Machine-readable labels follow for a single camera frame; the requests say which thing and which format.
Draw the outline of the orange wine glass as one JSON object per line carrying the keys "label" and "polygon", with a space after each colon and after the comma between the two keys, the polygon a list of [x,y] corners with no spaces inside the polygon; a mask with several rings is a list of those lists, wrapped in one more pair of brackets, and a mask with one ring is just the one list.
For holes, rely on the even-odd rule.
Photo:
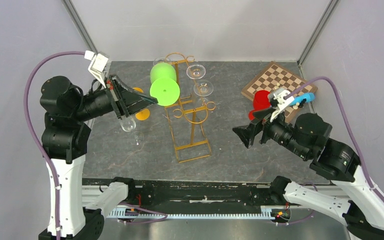
{"label": "orange wine glass", "polygon": [[[144,92],[140,87],[134,87],[133,89],[140,92],[140,93]],[[151,115],[150,110],[145,108],[145,109],[141,110],[140,112],[136,113],[135,117],[139,121],[145,121],[150,117],[150,115]]]}

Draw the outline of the red wine glass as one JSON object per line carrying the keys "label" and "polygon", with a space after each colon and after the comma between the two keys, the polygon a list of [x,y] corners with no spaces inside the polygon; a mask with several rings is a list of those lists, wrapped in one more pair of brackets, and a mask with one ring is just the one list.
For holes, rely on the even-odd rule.
{"label": "red wine glass", "polygon": [[271,107],[271,103],[269,100],[269,91],[266,90],[259,90],[255,93],[254,99],[252,102],[253,110],[251,110],[248,113],[248,119],[252,121],[255,117],[253,116],[253,113],[260,110],[265,110],[267,108]]}

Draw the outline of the green wine glass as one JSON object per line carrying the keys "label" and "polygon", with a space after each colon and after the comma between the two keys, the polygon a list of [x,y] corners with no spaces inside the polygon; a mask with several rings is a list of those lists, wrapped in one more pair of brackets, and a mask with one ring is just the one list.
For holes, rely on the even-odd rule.
{"label": "green wine glass", "polygon": [[150,96],[156,98],[158,105],[167,107],[180,97],[175,68],[166,62],[159,62],[150,71]]}

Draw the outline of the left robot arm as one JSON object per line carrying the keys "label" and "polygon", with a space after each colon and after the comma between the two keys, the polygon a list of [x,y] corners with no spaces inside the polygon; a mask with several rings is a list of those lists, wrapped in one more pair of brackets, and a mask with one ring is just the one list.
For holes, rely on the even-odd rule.
{"label": "left robot arm", "polygon": [[48,171],[56,191],[49,225],[41,240],[96,240],[105,218],[120,203],[137,198],[132,178],[115,177],[95,200],[83,205],[83,168],[91,128],[87,121],[108,113],[118,119],[130,117],[156,104],[155,97],[134,90],[115,74],[105,87],[83,93],[65,76],[48,79],[41,87],[40,105],[45,109],[45,129],[41,136]]}

